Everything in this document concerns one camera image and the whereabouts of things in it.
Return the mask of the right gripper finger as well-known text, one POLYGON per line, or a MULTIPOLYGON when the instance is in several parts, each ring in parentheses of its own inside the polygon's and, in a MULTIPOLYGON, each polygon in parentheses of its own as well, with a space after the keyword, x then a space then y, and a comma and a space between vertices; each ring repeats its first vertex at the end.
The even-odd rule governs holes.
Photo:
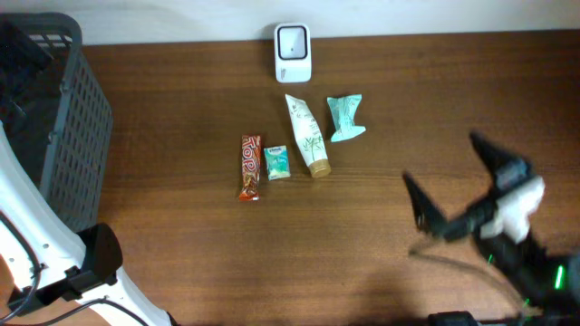
POLYGON ((417 229, 432 236, 443 236, 448 221, 440 208, 430 199, 410 173, 404 172, 402 178, 410 196, 417 229))
POLYGON ((508 171, 527 173, 528 164, 517 153, 504 149, 475 131, 470 132, 469 138, 472 147, 491 175, 503 175, 508 171))

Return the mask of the mint green snack packet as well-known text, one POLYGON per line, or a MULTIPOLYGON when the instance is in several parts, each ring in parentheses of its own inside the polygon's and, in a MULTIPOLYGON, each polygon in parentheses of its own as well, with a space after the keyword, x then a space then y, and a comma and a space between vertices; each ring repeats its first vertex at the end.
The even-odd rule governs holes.
POLYGON ((341 98, 328 97, 329 106, 335 132, 331 137, 332 142, 341 142, 362 135, 366 128, 355 124, 354 116, 362 101, 361 94, 347 95, 341 98))

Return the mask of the white cream tube gold cap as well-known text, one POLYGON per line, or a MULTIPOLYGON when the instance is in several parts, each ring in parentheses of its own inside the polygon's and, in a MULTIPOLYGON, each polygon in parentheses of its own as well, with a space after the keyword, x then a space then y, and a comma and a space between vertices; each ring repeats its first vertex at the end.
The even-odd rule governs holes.
POLYGON ((285 95, 295 142, 313 178, 326 177, 332 168, 326 153, 323 134, 305 101, 285 95))

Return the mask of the small teal tissue pack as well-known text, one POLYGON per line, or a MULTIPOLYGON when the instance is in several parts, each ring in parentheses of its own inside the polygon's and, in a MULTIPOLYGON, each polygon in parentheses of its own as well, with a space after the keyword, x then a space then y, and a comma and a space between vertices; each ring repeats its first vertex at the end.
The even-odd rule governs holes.
POLYGON ((269 180, 291 176, 286 146, 276 146, 264 149, 266 169, 269 180))

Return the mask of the red chocolate bar wrapper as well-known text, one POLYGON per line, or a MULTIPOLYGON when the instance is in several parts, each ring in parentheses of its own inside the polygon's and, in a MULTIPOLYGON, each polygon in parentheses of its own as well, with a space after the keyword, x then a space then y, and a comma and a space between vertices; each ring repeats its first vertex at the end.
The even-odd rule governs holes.
POLYGON ((261 137, 243 135, 241 139, 242 187, 238 196, 240 201, 259 199, 258 186, 261 171, 261 137))

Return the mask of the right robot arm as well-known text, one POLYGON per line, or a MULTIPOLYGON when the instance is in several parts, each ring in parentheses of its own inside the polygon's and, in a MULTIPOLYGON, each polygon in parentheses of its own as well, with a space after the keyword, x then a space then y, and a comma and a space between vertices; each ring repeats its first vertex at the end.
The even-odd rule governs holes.
POLYGON ((578 324, 579 255, 549 254, 529 222, 545 194, 544 179, 526 157, 477 132, 469 138, 491 186, 454 218, 448 219, 412 175, 403 173, 415 225, 429 238, 412 246, 409 254, 428 260, 428 248, 471 238, 479 254, 507 279, 503 289, 520 310, 502 324, 578 324))

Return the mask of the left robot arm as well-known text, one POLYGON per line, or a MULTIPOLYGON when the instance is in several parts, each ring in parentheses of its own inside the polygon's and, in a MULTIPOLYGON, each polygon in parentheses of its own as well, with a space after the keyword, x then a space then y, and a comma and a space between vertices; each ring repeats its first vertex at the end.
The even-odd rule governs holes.
POLYGON ((64 128, 40 149, 1 136, 1 255, 14 280, 11 313, 64 298, 111 325, 173 325, 123 268, 119 241, 97 223, 108 131, 64 128))

